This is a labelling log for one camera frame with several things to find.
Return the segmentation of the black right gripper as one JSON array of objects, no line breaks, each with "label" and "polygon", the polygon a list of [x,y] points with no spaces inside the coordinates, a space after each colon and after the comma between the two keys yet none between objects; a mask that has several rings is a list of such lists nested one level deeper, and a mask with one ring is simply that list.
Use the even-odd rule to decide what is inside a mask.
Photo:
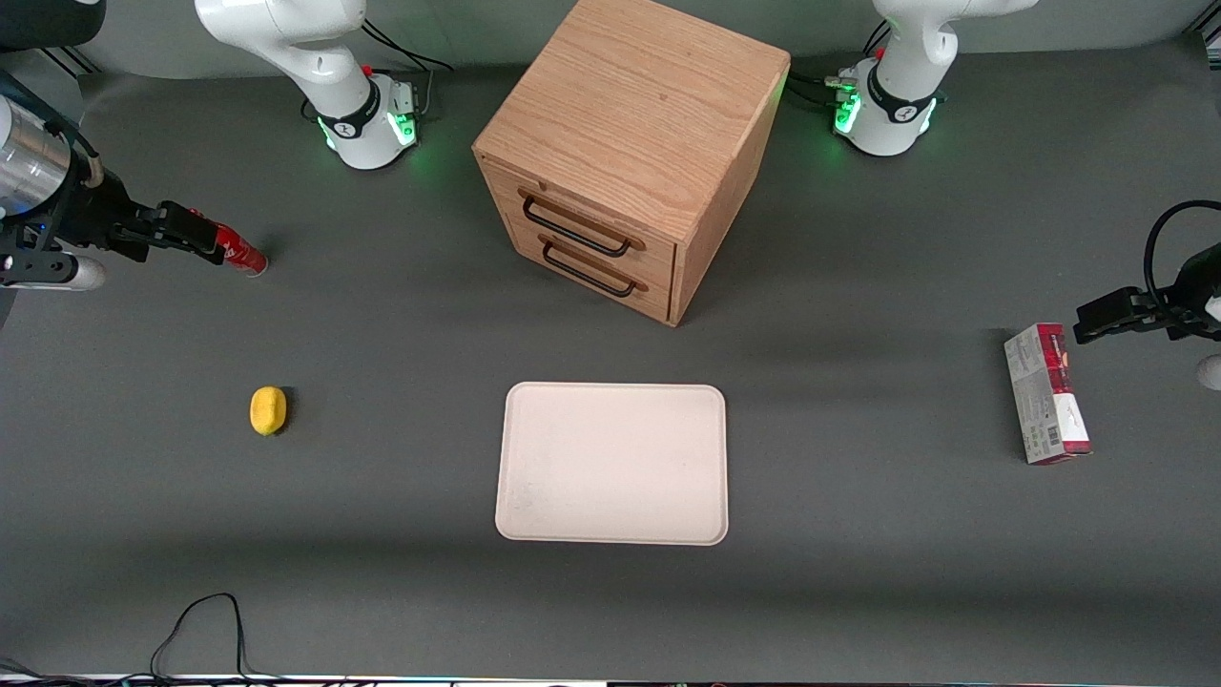
[{"label": "black right gripper", "polygon": [[55,238],[70,246],[96,248],[117,253],[136,262],[148,260],[154,248],[192,254],[212,265],[225,262],[225,248],[217,242],[217,225],[183,207],[177,201],[158,204],[158,226],[148,221],[150,207],[128,196],[117,174],[106,173],[96,187],[83,182],[84,174],[70,170],[59,192],[55,210]]}]

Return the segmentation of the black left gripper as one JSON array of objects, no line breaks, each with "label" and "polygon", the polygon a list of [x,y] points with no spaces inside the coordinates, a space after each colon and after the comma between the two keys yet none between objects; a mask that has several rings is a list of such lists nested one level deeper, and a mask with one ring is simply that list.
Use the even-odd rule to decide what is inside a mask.
[{"label": "black left gripper", "polygon": [[1078,322],[1073,325],[1077,344],[1085,347],[1107,336],[1150,331],[1151,323],[1147,322],[1150,317],[1149,297],[1154,327],[1168,331],[1170,339],[1220,340],[1220,244],[1190,256],[1168,287],[1155,283],[1154,254],[1155,246],[1148,244],[1143,256],[1148,293],[1136,286],[1126,286],[1077,308]]}]

